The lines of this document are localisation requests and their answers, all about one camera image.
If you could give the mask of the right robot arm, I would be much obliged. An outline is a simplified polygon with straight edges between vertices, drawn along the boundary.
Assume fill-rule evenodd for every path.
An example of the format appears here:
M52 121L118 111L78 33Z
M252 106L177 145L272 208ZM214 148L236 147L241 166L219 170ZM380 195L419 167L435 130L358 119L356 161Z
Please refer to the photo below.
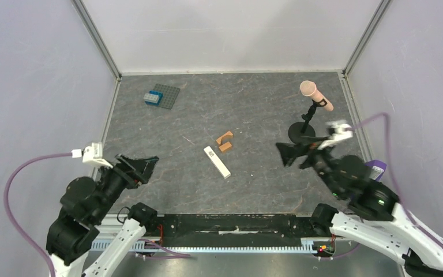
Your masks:
M322 143L276 143L283 165L311 168L338 200L358 219L328 204L318 204L310 219L314 234L349 238L374 249L401 265L408 276L443 276L443 238L422 226L403 207L399 196L370 178L371 169L356 155L334 158L333 148Z

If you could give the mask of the white remote control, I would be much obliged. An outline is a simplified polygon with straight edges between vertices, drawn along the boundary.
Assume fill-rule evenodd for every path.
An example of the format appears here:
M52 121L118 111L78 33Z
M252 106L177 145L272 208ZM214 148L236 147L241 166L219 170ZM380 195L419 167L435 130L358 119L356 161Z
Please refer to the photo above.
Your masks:
M229 169L210 146L205 147L203 151L224 179L227 179L231 176L231 172L229 171Z

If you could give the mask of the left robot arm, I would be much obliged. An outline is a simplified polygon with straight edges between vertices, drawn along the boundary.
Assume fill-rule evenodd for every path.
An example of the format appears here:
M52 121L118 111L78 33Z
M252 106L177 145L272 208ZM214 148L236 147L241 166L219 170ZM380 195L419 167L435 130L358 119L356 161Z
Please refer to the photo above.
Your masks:
M80 177L70 182L60 199L58 218L48 230L46 251L54 276L111 276L130 248L143 236L156 232L157 211L138 203L129 208L120 232L95 263L83 269L98 226L126 189L147 184L159 157L131 159L116 156L117 163L101 155L83 155L82 161L99 169L100 179Z

